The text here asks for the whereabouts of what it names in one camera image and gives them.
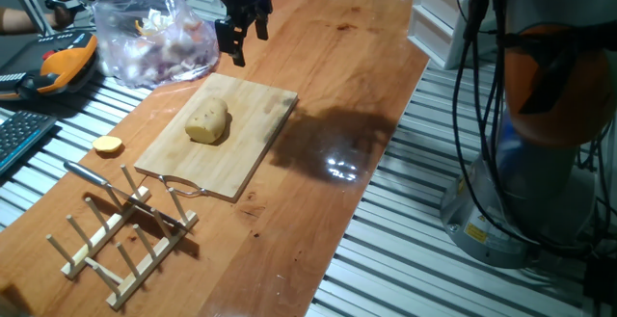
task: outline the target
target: red object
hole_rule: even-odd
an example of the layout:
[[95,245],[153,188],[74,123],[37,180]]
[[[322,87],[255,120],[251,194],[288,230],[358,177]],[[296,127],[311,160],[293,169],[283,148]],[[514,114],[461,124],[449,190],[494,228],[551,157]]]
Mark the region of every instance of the red object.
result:
[[47,52],[45,52],[45,54],[44,54],[44,55],[42,55],[42,59],[43,59],[44,61],[46,61],[46,60],[47,60],[47,58],[51,57],[51,55],[52,55],[52,54],[54,54],[54,53],[56,53],[56,51],[53,51],[53,50],[51,50],[51,51],[47,51]]

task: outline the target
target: keyboard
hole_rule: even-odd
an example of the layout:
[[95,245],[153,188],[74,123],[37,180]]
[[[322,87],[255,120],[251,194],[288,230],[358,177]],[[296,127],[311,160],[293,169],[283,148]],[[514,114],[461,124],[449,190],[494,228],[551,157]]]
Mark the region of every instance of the keyboard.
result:
[[42,139],[56,118],[18,111],[0,124],[0,175]]

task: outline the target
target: wooden peg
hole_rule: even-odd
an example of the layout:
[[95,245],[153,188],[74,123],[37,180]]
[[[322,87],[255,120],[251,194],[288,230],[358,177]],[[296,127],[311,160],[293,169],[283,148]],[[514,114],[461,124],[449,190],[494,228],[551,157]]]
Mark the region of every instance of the wooden peg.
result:
[[71,267],[75,266],[75,261],[73,260],[73,257],[68,255],[68,252],[65,251],[65,249],[62,246],[60,246],[60,244],[58,244],[58,241],[56,241],[56,239],[54,239],[54,237],[51,236],[51,234],[47,234],[46,238],[47,238],[47,241],[49,241],[49,243],[51,244],[51,246],[56,248],[56,251],[58,251],[67,260],[67,262],[70,264]]
[[116,248],[118,249],[118,251],[120,251],[120,254],[122,255],[122,258],[126,262],[126,265],[128,265],[128,268],[131,270],[133,275],[135,277],[137,277],[139,275],[139,271],[137,270],[137,267],[135,267],[135,264],[131,260],[131,257],[128,256],[128,253],[124,249],[124,246],[121,243],[117,243],[116,244]]
[[122,172],[124,172],[124,176],[126,177],[126,180],[128,180],[128,184],[131,186],[131,189],[133,190],[133,194],[135,195],[135,197],[141,200],[142,195],[139,193],[139,189],[135,185],[135,181],[133,181],[133,177],[131,177],[131,174],[128,173],[128,169],[126,168],[126,165],[122,164],[120,166],[120,169],[122,169]]
[[158,210],[152,207],[150,209],[150,212],[154,215],[154,218],[156,219],[156,222],[163,230],[163,234],[165,234],[165,237],[168,239],[171,238],[172,234],[170,232],[170,229],[167,228],[167,225],[165,225],[165,223],[163,222],[163,219],[161,218],[161,214],[158,212]]
[[103,215],[100,214],[100,211],[98,211],[98,209],[96,208],[96,205],[94,205],[93,200],[90,197],[87,197],[85,199],[85,202],[93,210],[94,215],[98,218],[98,221],[103,225],[103,228],[105,228],[105,231],[109,231],[109,225],[107,224],[107,222],[103,218]]
[[152,257],[152,259],[156,258],[156,253],[154,252],[152,245],[146,238],[146,235],[144,234],[142,229],[139,228],[139,225],[133,225],[133,229],[135,229],[135,232],[137,232],[137,236],[139,236],[139,238],[142,239],[142,242],[144,243],[144,246],[146,247],[146,250],[148,251],[148,253],[150,253],[150,256]]
[[107,182],[101,182],[100,185],[105,189],[105,192],[107,192],[107,194],[109,195],[109,198],[114,202],[116,207],[118,207],[119,210],[122,210],[122,204],[118,200],[118,197],[116,197],[116,194],[114,194],[114,190],[112,189],[112,186],[110,186],[109,183]]
[[75,221],[75,219],[73,219],[73,217],[70,215],[67,216],[67,221],[70,223],[70,225],[73,226],[73,228],[75,228],[75,231],[77,231],[77,234],[79,234],[79,237],[81,237],[81,239],[84,240],[86,245],[88,245],[88,249],[91,249],[93,247],[93,242],[90,240],[88,235],[86,235],[86,233],[81,228],[81,226],[79,226],[77,222]]
[[119,297],[120,296],[120,289],[118,289],[118,286],[116,284],[114,284],[114,282],[112,282],[112,280],[107,276],[107,274],[105,274],[103,272],[103,270],[100,268],[100,265],[94,264],[93,265],[93,269],[100,276],[100,278],[103,280],[103,282],[105,282],[105,284],[107,284],[109,289],[111,289],[112,292],[114,292],[114,294],[116,294],[116,297]]
[[170,188],[168,191],[170,191],[170,194],[172,195],[172,199],[174,200],[175,208],[177,208],[177,212],[180,213],[180,217],[182,218],[182,221],[185,224],[189,223],[189,219],[186,218],[186,214],[184,213],[184,209],[182,209],[182,205],[180,204],[180,200],[178,200],[178,198],[177,198],[177,194],[175,193],[175,189],[174,188]]
[[94,265],[98,265],[100,267],[100,270],[103,271],[103,273],[105,275],[107,275],[107,277],[109,279],[112,280],[112,282],[115,282],[116,284],[122,284],[123,279],[121,277],[119,277],[118,275],[114,274],[113,271],[105,268],[104,266],[98,264],[94,259],[89,258],[89,257],[85,257],[84,261],[86,262],[86,264],[90,265],[92,268],[94,268]]

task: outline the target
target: potato slice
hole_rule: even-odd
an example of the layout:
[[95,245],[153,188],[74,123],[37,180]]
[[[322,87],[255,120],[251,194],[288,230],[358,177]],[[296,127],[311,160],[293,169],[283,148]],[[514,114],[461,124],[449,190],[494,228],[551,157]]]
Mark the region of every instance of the potato slice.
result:
[[113,136],[103,135],[93,141],[93,147],[99,152],[115,152],[122,145],[122,140]]

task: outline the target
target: plastic bag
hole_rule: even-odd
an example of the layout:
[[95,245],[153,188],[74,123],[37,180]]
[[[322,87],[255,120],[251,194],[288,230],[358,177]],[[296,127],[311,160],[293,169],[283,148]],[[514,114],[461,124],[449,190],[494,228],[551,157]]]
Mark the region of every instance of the plastic bag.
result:
[[219,59],[214,27],[184,0],[96,0],[98,49],[128,87],[204,76]]

